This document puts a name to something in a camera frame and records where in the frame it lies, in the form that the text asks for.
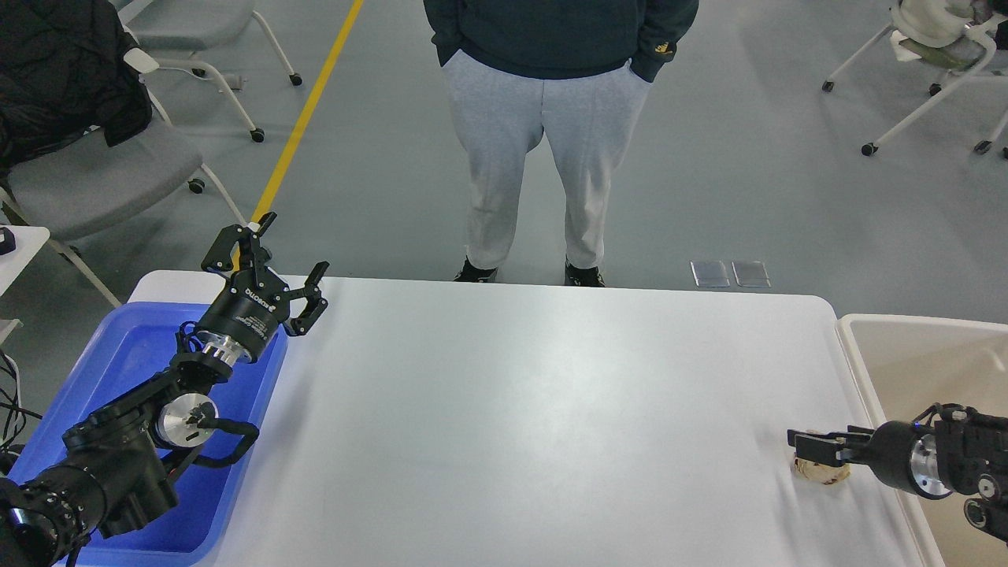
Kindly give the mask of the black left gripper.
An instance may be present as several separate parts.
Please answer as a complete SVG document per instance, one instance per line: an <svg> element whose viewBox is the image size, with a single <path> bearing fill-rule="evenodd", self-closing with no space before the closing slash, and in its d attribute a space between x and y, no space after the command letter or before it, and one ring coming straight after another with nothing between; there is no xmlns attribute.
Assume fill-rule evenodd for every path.
<svg viewBox="0 0 1008 567"><path fill-rule="evenodd" d="M273 211L247 225L233 224L217 233L205 257L202 270L216 274L234 274L217 295L208 311L198 320L195 331L204 344L215 344L233 352L234 359L255 363L263 355L278 327L283 323L288 336L305 336L328 308L320 284L330 263L320 261L300 288L288 284L274 272L266 274L272 258L261 244L261 237L276 219ZM255 284L264 279L264 284ZM283 293L283 300L277 295ZM294 300L306 300L305 309L291 315Z"/></svg>

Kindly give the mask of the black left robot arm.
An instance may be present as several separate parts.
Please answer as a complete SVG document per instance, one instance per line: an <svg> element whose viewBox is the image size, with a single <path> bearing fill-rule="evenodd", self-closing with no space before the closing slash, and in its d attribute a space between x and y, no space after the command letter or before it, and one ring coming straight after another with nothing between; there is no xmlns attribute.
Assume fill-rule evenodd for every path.
<svg viewBox="0 0 1008 567"><path fill-rule="evenodd" d="M2 481L4 565L75 565L94 532L140 530L179 505L187 467L226 468L254 445L259 428L219 416L209 392L258 361L278 329L303 336L328 308L327 262L300 288L269 268L261 238L275 217L220 230L201 267L226 284L201 319L180 325L165 369L68 428L60 462L24 484Z"/></svg>

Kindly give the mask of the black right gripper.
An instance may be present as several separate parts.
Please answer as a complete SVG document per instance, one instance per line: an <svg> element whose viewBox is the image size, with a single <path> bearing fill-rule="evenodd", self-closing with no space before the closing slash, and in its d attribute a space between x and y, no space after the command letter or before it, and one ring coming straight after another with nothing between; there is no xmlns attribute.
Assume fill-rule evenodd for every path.
<svg viewBox="0 0 1008 567"><path fill-rule="evenodd" d="M939 476L935 436L911 423L887 422L876 430L849 426L831 433L789 428L787 442L795 448L793 464L799 473L839 473L867 465L882 484L919 498L940 500L953 493Z"/></svg>

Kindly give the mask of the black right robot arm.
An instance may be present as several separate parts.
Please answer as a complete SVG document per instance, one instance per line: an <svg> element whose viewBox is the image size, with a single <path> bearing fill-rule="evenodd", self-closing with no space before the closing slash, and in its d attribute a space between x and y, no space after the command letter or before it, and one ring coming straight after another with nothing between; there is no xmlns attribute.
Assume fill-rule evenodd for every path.
<svg viewBox="0 0 1008 567"><path fill-rule="evenodd" d="M972 406L933 403L910 422L843 432L789 428L797 458L839 468L864 465L882 484L928 500L967 496L965 519L1007 541L1007 421Z"/></svg>

